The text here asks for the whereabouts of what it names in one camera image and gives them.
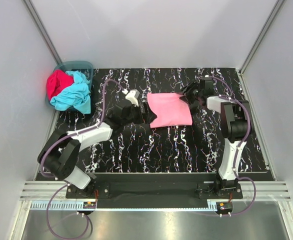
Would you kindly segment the pink t shirt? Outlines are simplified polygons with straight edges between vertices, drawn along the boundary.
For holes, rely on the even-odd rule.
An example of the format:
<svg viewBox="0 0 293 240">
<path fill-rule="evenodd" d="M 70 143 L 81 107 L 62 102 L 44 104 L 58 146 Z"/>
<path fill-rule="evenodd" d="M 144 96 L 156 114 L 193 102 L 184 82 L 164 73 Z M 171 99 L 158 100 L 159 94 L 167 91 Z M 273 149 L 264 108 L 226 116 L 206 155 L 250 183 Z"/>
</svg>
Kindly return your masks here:
<svg viewBox="0 0 293 240">
<path fill-rule="evenodd" d="M 191 126 L 193 124 L 189 105 L 177 93 L 148 93 L 147 103 L 156 118 L 151 128 Z"/>
</svg>

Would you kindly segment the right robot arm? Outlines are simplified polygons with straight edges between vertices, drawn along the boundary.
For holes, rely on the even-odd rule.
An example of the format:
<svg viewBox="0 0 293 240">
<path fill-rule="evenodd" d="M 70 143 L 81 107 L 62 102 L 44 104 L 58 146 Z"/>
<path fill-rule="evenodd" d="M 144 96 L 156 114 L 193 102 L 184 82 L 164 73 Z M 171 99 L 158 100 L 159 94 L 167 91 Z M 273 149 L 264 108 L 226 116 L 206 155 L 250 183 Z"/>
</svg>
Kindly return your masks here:
<svg viewBox="0 0 293 240">
<path fill-rule="evenodd" d="M 224 80 L 208 75 L 192 80 L 181 89 L 180 95 L 189 105 L 199 102 L 202 107 L 220 114 L 224 150 L 212 190 L 218 198 L 225 198 L 237 190 L 242 152 L 254 132 L 250 103 L 234 99 Z"/>
</svg>

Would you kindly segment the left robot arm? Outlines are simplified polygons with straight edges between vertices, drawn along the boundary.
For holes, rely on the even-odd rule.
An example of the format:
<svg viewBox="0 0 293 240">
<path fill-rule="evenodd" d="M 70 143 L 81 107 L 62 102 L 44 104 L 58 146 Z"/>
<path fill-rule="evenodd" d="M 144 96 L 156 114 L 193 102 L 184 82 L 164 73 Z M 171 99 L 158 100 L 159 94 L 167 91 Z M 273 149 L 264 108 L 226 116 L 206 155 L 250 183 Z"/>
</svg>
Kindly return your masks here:
<svg viewBox="0 0 293 240">
<path fill-rule="evenodd" d="M 123 100 L 113 106 L 98 124 L 77 131 L 56 129 L 38 155 L 41 167 L 50 172 L 50 177 L 65 181 L 77 188 L 83 198 L 94 194 L 94 177 L 77 167 L 78 155 L 84 149 L 105 142 L 119 135 L 129 124 L 150 124 L 157 115 L 144 102 L 134 106 Z"/>
</svg>

